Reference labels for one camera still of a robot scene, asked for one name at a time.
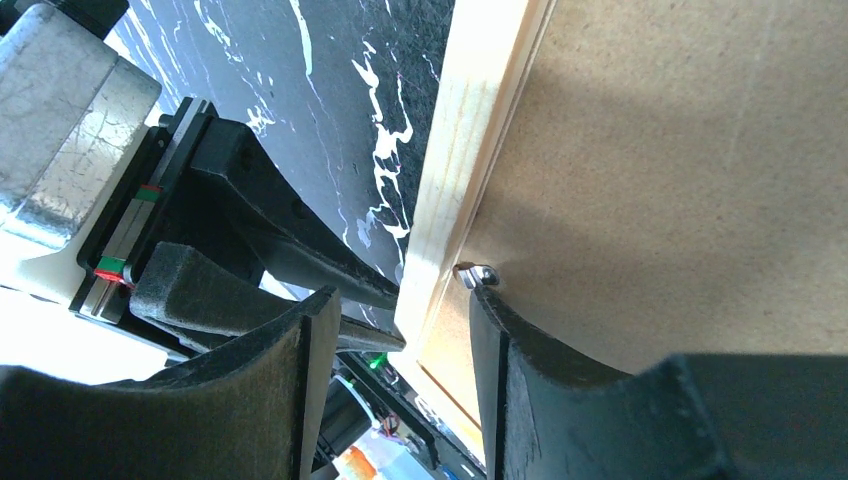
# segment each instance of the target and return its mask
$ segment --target cardboard surface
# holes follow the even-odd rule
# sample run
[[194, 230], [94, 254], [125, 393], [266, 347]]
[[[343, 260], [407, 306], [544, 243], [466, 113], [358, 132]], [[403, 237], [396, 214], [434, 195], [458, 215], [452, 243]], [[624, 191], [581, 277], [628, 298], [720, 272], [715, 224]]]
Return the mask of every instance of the cardboard surface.
[[[848, 353], [848, 4], [560, 2], [461, 260], [629, 372]], [[474, 411], [459, 288], [420, 362]]]

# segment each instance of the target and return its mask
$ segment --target black marble surface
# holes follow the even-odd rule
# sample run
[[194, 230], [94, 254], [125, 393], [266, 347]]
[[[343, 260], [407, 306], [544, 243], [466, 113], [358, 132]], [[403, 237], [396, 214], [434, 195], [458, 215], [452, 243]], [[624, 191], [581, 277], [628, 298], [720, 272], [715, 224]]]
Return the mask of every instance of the black marble surface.
[[209, 98], [250, 125], [303, 200], [399, 283], [453, 0], [130, 5], [107, 43], [163, 84], [160, 108]]

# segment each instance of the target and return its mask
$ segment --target wooden strip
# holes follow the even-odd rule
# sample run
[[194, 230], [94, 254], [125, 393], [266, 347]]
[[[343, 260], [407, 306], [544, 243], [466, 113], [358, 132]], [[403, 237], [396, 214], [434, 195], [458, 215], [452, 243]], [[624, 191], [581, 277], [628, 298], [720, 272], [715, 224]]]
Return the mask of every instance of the wooden strip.
[[395, 368], [483, 460], [479, 426], [417, 358], [556, 0], [457, 0], [442, 67], [395, 324]]

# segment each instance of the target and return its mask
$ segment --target wooden frame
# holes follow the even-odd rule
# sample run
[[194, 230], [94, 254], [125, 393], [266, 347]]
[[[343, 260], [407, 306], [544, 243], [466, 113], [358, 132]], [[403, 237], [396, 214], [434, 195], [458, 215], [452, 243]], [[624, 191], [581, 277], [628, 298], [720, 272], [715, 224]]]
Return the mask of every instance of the wooden frame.
[[457, 0], [419, 187], [392, 364], [483, 460], [480, 426], [418, 363], [556, 0]]

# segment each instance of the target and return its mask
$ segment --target green light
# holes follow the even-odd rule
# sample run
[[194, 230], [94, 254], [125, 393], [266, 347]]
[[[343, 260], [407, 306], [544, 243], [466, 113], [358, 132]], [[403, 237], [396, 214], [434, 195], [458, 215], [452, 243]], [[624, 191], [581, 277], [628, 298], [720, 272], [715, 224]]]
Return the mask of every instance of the green light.
[[374, 359], [371, 363], [369, 363], [369, 364], [368, 364], [368, 367], [369, 367], [371, 370], [376, 370], [376, 369], [377, 369], [377, 367], [379, 367], [381, 363], [383, 363], [384, 361], [386, 361], [386, 358], [387, 358], [387, 357], [388, 357], [388, 355], [386, 355], [385, 353], [384, 353], [384, 354], [382, 354], [382, 355], [380, 355], [379, 357], [375, 358], [375, 359]]

